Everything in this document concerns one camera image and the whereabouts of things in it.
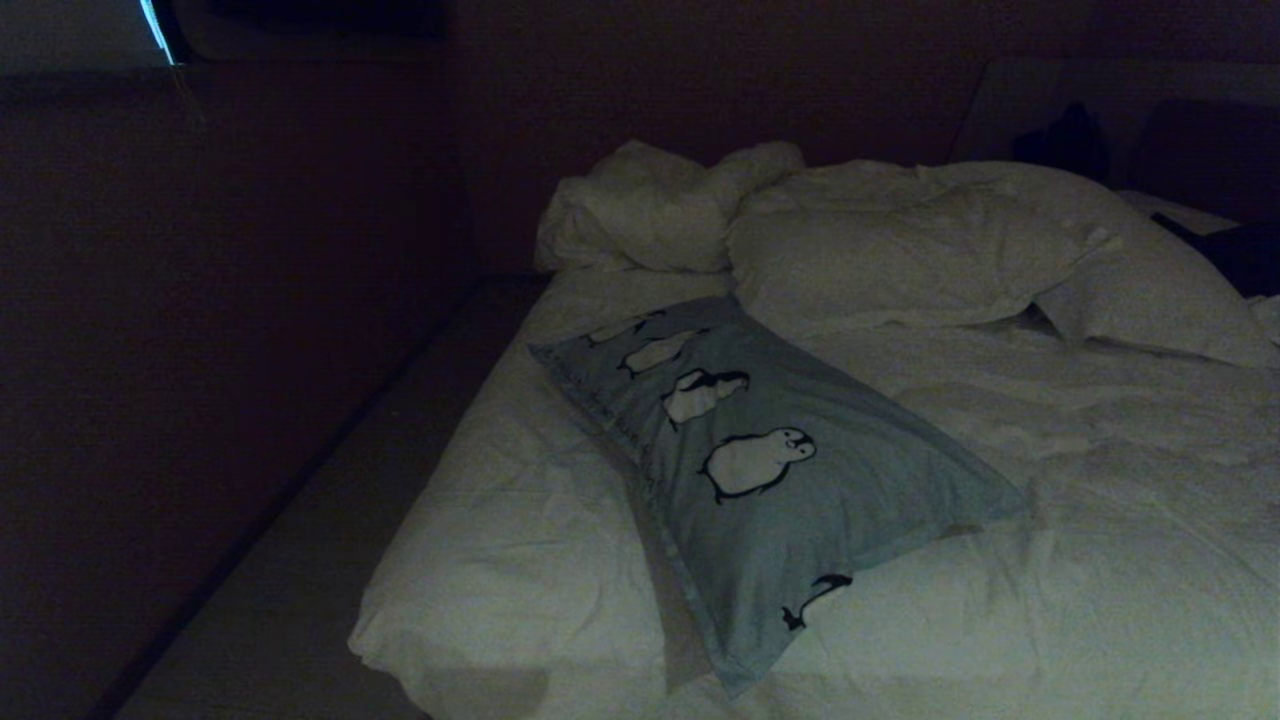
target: penguin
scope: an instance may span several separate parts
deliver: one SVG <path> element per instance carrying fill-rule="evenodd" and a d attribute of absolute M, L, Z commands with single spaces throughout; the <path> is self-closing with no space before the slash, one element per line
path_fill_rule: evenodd
<path fill-rule="evenodd" d="M 799 630 L 800 628 L 806 628 L 804 624 L 804 609 L 814 603 L 819 597 L 836 592 L 840 588 L 846 588 L 854 584 L 854 579 L 849 575 L 823 575 L 813 582 L 813 587 L 827 585 L 826 589 L 818 592 L 818 594 L 810 596 L 809 600 L 804 601 L 800 610 L 791 612 L 791 609 L 782 607 L 782 621 L 787 624 L 787 629 L 791 632 Z"/>
<path fill-rule="evenodd" d="M 681 375 L 676 387 L 662 396 L 662 407 L 672 430 L 680 430 L 681 423 L 701 418 L 716 409 L 716 404 L 739 389 L 749 389 L 751 375 L 740 370 L 713 374 L 701 368 Z"/>
<path fill-rule="evenodd" d="M 654 310 L 653 313 L 649 313 L 646 315 L 632 315 L 631 318 L 627 318 L 625 320 L 618 320 L 617 323 L 609 323 L 603 328 L 596 328 L 582 337 L 586 338 L 586 342 L 590 347 L 596 347 L 599 345 L 609 342 L 611 340 L 621 336 L 627 331 L 631 331 L 631 334 L 636 334 L 637 332 L 644 329 L 645 324 L 649 320 L 654 318 L 660 318 L 666 314 L 667 314 L 666 310 Z"/>
<path fill-rule="evenodd" d="M 763 493 L 782 482 L 792 462 L 818 452 L 813 438 L 796 428 L 778 428 L 763 436 L 733 436 L 712 451 L 698 473 L 716 487 L 716 503 L 753 492 Z"/>
<path fill-rule="evenodd" d="M 631 378 L 635 379 L 635 377 L 640 373 L 652 370 L 663 363 L 680 357 L 680 352 L 685 348 L 685 343 L 705 332 L 709 331 L 685 331 L 671 337 L 652 340 L 640 350 L 636 350 L 631 355 L 623 357 L 622 363 L 618 364 L 618 369 L 627 370 L 631 373 Z"/>

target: bed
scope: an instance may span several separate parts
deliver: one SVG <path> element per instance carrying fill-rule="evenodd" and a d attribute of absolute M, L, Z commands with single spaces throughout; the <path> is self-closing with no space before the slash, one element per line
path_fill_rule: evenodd
<path fill-rule="evenodd" d="M 1010 163 L 804 168 L 786 143 L 712 169 L 620 149 L 548 208 L 539 263 L 558 272 L 387 550 L 352 650 L 438 720 L 1275 717 L 1275 299 L 1149 219 L 1231 232 L 1212 199 L 1140 190 Z M 778 364 L 826 384 L 769 395 Z M 762 402 L 791 415 L 731 411 Z M 877 480 L 928 496 L 924 534 L 741 510 L 892 434 L 849 429 L 864 405 L 910 436 L 891 464 L 941 457 L 927 483 Z M 806 423 L 778 436 L 785 471 L 718 475 L 728 439 Z M 806 507 L 822 497 L 850 507 Z M 808 544 L 756 525 L 699 546 L 726 512 Z M 744 628 L 782 555 L 827 565 L 758 603 L 768 632 Z M 772 655 L 728 669 L 742 632 Z"/>

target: white bedsheet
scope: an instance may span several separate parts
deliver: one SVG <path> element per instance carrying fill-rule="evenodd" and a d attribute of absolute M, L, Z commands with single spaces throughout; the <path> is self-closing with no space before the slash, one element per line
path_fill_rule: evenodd
<path fill-rule="evenodd" d="M 1280 373 L 1069 350 L 1023 319 L 803 343 L 1025 486 L 1034 516 L 860 574 L 730 703 L 630 465 L 525 351 L 730 282 L 557 277 L 370 582 L 366 664 L 438 720 L 1276 716 Z"/>

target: penguin pillowcase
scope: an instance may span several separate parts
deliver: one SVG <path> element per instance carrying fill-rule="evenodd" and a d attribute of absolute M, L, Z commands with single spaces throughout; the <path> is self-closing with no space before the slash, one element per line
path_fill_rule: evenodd
<path fill-rule="evenodd" d="M 941 430 L 705 297 L 530 346 L 634 460 L 712 665 L 736 697 L 858 571 L 1023 493 Z"/>

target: floor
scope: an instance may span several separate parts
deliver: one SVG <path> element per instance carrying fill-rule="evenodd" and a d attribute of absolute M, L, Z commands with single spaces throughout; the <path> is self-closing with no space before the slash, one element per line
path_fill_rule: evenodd
<path fill-rule="evenodd" d="M 118 720 L 421 720 L 347 650 L 360 594 L 543 290 L 481 283 L 182 632 Z"/>

